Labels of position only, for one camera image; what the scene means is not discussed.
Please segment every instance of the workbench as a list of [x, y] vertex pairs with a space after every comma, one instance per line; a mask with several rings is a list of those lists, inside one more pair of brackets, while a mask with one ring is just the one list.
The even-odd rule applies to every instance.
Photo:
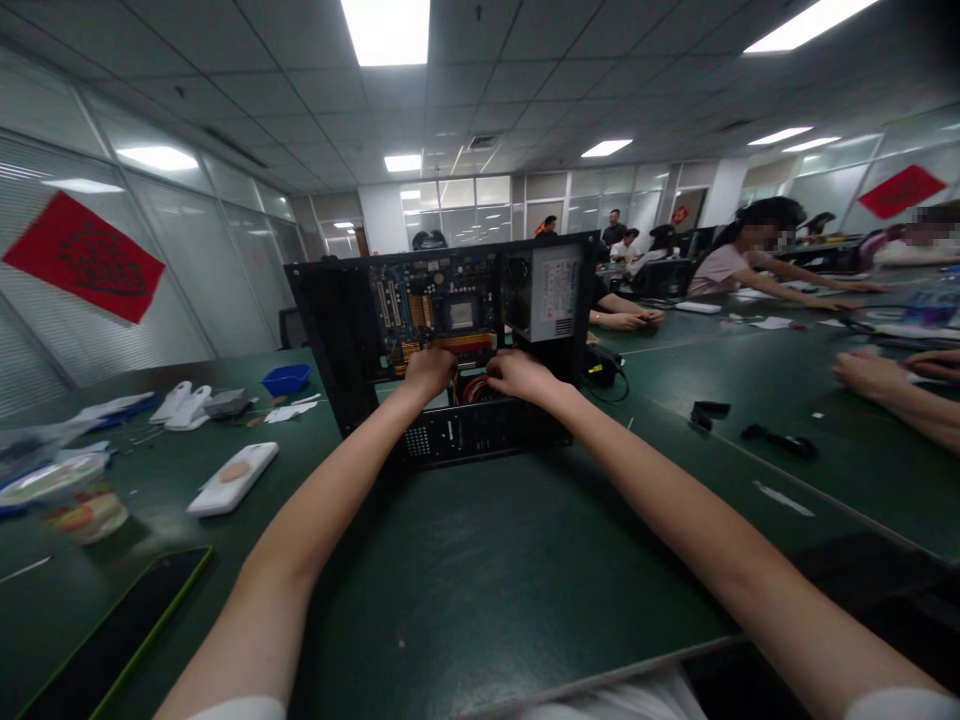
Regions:
[[[863, 299], [890, 301], [909, 289], [903, 287]], [[729, 302], [742, 312], [738, 301]], [[810, 322], [826, 317], [772, 305], [766, 312]], [[627, 400], [600, 404], [625, 425], [632, 419], [633, 432], [856, 609], [934, 583], [960, 559], [960, 484], [950, 482], [960, 460], [834, 389], [829, 355], [854, 342], [833, 338], [841, 332], [813, 325], [763, 331], [670, 311], [655, 333], [599, 333], [625, 353], [631, 382]], [[309, 350], [126, 373], [0, 426], [61, 421], [87, 405], [147, 390], [162, 396], [181, 380], [244, 387], [264, 398], [259, 379], [300, 362], [313, 364]], [[326, 395], [314, 372], [291, 399], [316, 392]], [[686, 419], [694, 400], [733, 408], [705, 433]], [[812, 419], [817, 411], [825, 417]], [[127, 450], [148, 415], [75, 444], [111, 439]], [[820, 460], [800, 466], [775, 448], [741, 443], [738, 434], [750, 422], [815, 439]], [[280, 453], [233, 513], [187, 516], [199, 486], [236, 450], [265, 441], [279, 443]], [[114, 458], [107, 477], [131, 517], [95, 545], [73, 546], [33, 515], [0, 522], [0, 577], [53, 556], [0, 585], [0, 714], [14, 715], [33, 696], [156, 556], [213, 545], [213, 562], [105, 715], [150, 717], [202, 642], [260, 533], [339, 442], [325, 399], [284, 423], [210, 422]], [[739, 637], [580, 446], [408, 476], [384, 472], [317, 585], [289, 717], [439, 718], [504, 709]]]

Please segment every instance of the ceiling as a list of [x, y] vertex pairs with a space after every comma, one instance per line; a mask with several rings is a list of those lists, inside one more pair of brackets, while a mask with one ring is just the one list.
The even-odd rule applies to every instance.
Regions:
[[[339, 0], [0, 0], [0, 36], [295, 193], [746, 155], [783, 127], [847, 136], [960, 100], [939, 0], [880, 0], [792, 53], [741, 56], [810, 4], [433, 0], [428, 64], [392, 68], [358, 66]], [[479, 134], [501, 139], [462, 149]], [[580, 157], [611, 138], [634, 142]], [[421, 151], [420, 173], [386, 171]]]

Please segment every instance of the water bottle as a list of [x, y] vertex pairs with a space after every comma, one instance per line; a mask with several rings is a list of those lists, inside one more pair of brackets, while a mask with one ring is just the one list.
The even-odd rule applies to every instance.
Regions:
[[948, 275], [918, 290], [901, 322], [960, 329], [960, 275]]

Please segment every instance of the girl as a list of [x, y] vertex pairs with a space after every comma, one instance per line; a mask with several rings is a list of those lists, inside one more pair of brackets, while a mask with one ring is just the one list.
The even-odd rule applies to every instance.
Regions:
[[794, 300], [808, 308], [854, 310], [859, 307], [844, 300], [805, 295], [784, 287], [772, 278], [754, 272], [755, 269], [769, 270], [780, 277], [804, 280], [843, 292], [884, 292], [886, 290], [876, 283], [822, 278], [809, 270], [777, 260], [763, 252], [763, 248], [774, 244], [781, 232], [795, 230], [806, 217], [807, 214], [800, 203], [787, 197], [765, 198], [738, 210], [736, 219], [720, 232], [706, 257], [694, 270], [687, 296], [733, 292], [742, 284], [774, 297]]

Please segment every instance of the pink shirt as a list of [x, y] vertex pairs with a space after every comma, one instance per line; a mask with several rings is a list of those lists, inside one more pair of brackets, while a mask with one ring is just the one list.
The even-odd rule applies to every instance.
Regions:
[[747, 250], [741, 255], [733, 243], [717, 248], [700, 264], [697, 274], [690, 281], [687, 297], [733, 292], [740, 287], [740, 283], [731, 275], [740, 270], [760, 267], [770, 259], [767, 253], [760, 250]]

